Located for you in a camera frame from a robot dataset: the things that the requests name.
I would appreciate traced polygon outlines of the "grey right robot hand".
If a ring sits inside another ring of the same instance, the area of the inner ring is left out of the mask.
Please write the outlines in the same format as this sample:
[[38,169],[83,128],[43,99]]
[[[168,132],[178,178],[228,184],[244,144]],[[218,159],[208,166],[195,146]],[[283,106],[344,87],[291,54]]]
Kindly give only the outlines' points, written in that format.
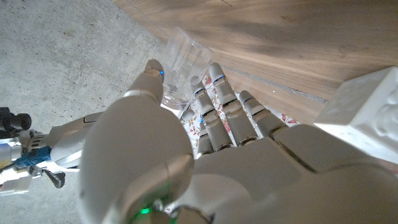
[[77,172],[86,135],[101,113],[88,114],[61,126],[54,126],[48,134],[33,129],[23,131],[21,144],[25,152],[48,146],[50,160],[36,165],[54,174]]

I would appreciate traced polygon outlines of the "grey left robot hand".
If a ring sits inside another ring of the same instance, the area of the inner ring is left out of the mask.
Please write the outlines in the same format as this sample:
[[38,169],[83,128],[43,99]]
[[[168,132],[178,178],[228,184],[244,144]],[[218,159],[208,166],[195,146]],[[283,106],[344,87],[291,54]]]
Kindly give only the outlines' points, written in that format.
[[397,177],[313,126],[258,110],[262,138],[195,158],[161,107],[156,60],[88,131],[80,163],[83,223],[396,223]]

